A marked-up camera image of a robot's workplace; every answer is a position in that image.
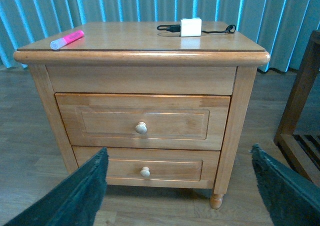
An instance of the drawer panel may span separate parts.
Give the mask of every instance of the drawer panel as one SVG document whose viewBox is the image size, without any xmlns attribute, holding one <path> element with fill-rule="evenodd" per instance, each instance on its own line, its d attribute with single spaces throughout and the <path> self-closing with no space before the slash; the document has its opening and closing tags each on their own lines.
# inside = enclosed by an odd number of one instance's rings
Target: drawer panel
<svg viewBox="0 0 320 226">
<path fill-rule="evenodd" d="M 219 150 L 230 98 L 57 93 L 72 145 Z M 136 131 L 143 122 L 146 134 Z"/>
<path fill-rule="evenodd" d="M 235 67 L 47 66 L 55 92 L 231 95 Z"/>
<path fill-rule="evenodd" d="M 101 147 L 72 147 L 78 165 L 90 159 Z M 108 148 L 108 184 L 135 186 L 212 188 L 218 151 L 183 151 Z M 148 167 L 149 177 L 140 173 Z"/>
</svg>

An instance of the curtain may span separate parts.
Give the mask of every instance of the curtain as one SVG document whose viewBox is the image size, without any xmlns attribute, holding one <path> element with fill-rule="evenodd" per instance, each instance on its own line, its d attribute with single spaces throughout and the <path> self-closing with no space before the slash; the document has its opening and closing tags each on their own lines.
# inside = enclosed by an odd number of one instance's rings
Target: curtain
<svg viewBox="0 0 320 226">
<path fill-rule="evenodd" d="M 0 65 L 15 65 L 18 47 L 88 22 L 194 17 L 237 25 L 271 54 L 262 71 L 286 72 L 299 68 L 319 29 L 320 0 L 0 0 Z"/>
</svg>

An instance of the drawer knob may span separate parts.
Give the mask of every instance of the drawer knob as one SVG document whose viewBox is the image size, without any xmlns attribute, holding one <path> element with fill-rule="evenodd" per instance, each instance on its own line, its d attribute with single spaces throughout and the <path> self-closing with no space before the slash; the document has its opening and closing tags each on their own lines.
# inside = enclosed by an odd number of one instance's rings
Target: drawer knob
<svg viewBox="0 0 320 226">
<path fill-rule="evenodd" d="M 140 123 L 138 123 L 137 126 L 135 126 L 135 130 L 136 130 L 137 133 L 139 133 L 139 134 L 146 134 L 147 125 L 146 125 L 144 122 L 140 122 Z"/>
<path fill-rule="evenodd" d="M 140 171 L 140 174 L 142 177 L 149 177 L 150 176 L 149 168 L 143 167 L 142 170 Z"/>
</svg>

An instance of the wooden floor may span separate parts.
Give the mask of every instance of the wooden floor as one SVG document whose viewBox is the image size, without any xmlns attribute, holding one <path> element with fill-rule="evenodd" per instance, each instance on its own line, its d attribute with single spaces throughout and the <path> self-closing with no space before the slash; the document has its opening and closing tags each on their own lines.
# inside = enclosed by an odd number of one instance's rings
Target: wooden floor
<svg viewBox="0 0 320 226">
<path fill-rule="evenodd" d="M 228 193 L 219 210 L 209 206 L 210 190 L 110 185 L 95 225 L 272 225 L 249 150 L 259 143 L 286 162 L 273 138 L 295 76 L 257 73 Z M 319 77 L 316 84 L 320 88 Z M 319 126 L 319 98 L 319 89 L 313 90 L 298 128 Z M 67 175 L 29 71 L 1 70 L 0 224 Z"/>
</svg>

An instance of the black cable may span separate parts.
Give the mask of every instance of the black cable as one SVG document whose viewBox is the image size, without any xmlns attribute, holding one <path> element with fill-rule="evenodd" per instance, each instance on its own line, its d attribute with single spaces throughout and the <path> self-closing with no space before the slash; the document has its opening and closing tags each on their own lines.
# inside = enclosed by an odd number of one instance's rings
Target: black cable
<svg viewBox="0 0 320 226">
<path fill-rule="evenodd" d="M 158 31 L 180 32 L 181 26 L 179 24 L 176 24 L 176 25 L 160 25 L 156 29 Z"/>
<path fill-rule="evenodd" d="M 207 31 L 202 31 L 203 33 L 207 33 L 207 34 L 210 34 L 210 33 L 230 33 L 230 34 L 233 34 L 235 33 L 237 27 L 235 25 L 229 25 L 224 31 L 210 31 L 210 32 L 207 32 Z"/>
<path fill-rule="evenodd" d="M 160 25 L 156 28 L 158 31 L 167 31 L 167 32 L 180 32 L 181 26 L 179 24 L 175 25 Z M 210 34 L 210 33 L 235 33 L 237 27 L 235 25 L 229 25 L 224 31 L 202 31 L 203 33 Z"/>
</svg>

